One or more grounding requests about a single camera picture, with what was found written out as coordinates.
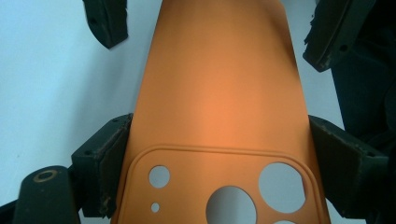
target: small hole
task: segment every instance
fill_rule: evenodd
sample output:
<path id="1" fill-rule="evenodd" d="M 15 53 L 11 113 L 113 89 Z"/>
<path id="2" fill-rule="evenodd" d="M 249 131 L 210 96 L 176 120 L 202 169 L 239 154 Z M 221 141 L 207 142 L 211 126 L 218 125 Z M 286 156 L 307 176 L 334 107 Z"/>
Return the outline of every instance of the small hole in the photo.
<path id="1" fill-rule="evenodd" d="M 265 202 L 281 213 L 293 213 L 305 203 L 300 173 L 285 163 L 271 163 L 260 173 L 260 194 Z"/>
<path id="2" fill-rule="evenodd" d="M 165 166 L 155 166 L 148 175 L 149 183 L 152 187 L 161 189 L 165 187 L 170 179 L 170 173 Z"/>
<path id="3" fill-rule="evenodd" d="M 369 156 L 369 157 L 375 157 L 375 154 L 374 154 L 374 152 L 368 152 L 368 153 L 367 153 L 367 156 Z"/>
<path id="4" fill-rule="evenodd" d="M 227 186 L 216 190 L 206 205 L 208 224 L 254 224 L 256 207 L 242 189 Z"/>
<path id="5" fill-rule="evenodd" d="M 343 52 L 343 53 L 347 52 L 347 45 L 342 45 L 340 47 L 340 51 Z"/>
<path id="6" fill-rule="evenodd" d="M 97 21 L 95 18 L 89 18 L 89 19 L 88 19 L 88 23 L 89 23 L 90 25 L 97 25 L 97 24 L 98 24 L 98 21 Z"/>
<path id="7" fill-rule="evenodd" d="M 160 205 L 158 203 L 153 203 L 151 205 L 151 212 L 158 213 L 160 211 Z"/>

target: orange phone case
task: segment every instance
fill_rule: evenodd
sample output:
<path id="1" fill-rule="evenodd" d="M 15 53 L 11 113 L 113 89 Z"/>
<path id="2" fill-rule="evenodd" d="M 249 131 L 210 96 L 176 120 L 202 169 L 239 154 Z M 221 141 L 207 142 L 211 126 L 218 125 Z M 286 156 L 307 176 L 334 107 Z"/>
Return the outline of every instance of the orange phone case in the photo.
<path id="1" fill-rule="evenodd" d="M 274 162 L 302 177 L 293 213 L 261 196 Z M 160 189 L 149 183 L 158 165 L 170 172 Z M 248 194 L 256 223 L 330 223 L 285 10 L 278 0 L 163 0 L 112 223 L 206 223 L 225 186 Z"/>

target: white background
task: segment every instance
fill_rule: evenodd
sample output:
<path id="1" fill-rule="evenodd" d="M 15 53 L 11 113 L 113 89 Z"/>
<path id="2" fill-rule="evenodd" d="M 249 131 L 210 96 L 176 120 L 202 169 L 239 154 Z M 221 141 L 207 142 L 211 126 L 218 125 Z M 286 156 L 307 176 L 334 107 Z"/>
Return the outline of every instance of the white background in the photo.
<path id="1" fill-rule="evenodd" d="M 308 112 L 343 127 L 331 73 L 302 58 L 315 0 L 284 0 Z M 129 38 L 93 37 L 80 0 L 3 0 L 0 6 L 0 205 L 34 170 L 70 155 L 108 120 L 134 111 L 161 0 L 129 0 Z M 332 223 L 346 221 L 331 209 Z M 83 219 L 83 223 L 108 220 Z"/>

